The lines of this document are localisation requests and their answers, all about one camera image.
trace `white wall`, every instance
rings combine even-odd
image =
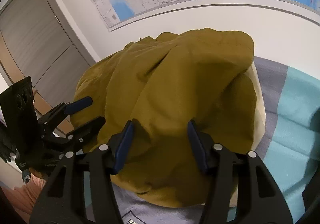
[[[0,158],[0,181],[9,188],[21,187],[24,183],[21,173]]]
[[[4,92],[7,88],[8,88],[8,84],[0,74],[0,93]]]
[[[7,0],[2,0],[0,8]],[[157,15],[136,21],[110,32],[92,0],[56,0],[65,17],[96,61],[130,41],[161,32],[182,33],[210,27],[216,30],[241,30],[255,42],[255,55],[293,66],[314,77],[319,59],[320,27],[292,14],[248,6],[209,6]],[[191,5],[251,3],[273,6],[299,13],[320,23],[320,16],[305,8],[278,0],[193,0],[157,9],[150,14]]]

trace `olive green cloth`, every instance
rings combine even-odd
[[[196,165],[187,123],[194,118],[201,131],[234,152],[250,150],[256,94],[245,72],[252,62],[253,41],[239,31],[205,28],[146,37],[84,73],[74,100],[90,96],[93,105],[71,122],[78,127],[105,117],[87,152],[137,119],[125,166],[112,182],[156,205],[200,204],[210,179]]]

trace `gray door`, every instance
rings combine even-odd
[[[72,102],[89,65],[47,0],[12,0],[0,14],[0,31],[15,63],[47,103]]]

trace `metal screw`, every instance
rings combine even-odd
[[[220,150],[222,150],[223,146],[222,146],[221,144],[214,144],[213,148],[214,148],[215,150],[220,151]]]
[[[101,151],[108,150],[108,148],[109,148],[109,146],[106,145],[106,144],[103,144],[103,145],[100,145],[100,146],[99,146],[99,149],[100,149]]]
[[[66,153],[66,157],[67,157],[67,158],[71,158],[72,156],[73,156],[73,152],[67,152],[67,153]]]
[[[257,153],[256,153],[255,151],[249,151],[249,152],[248,152],[248,155],[249,155],[251,158],[257,157]]]

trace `pink fabric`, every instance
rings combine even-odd
[[[45,180],[31,175],[30,181],[22,187],[15,187],[13,190],[2,187],[2,190],[15,211],[29,223],[33,206],[45,185]]]

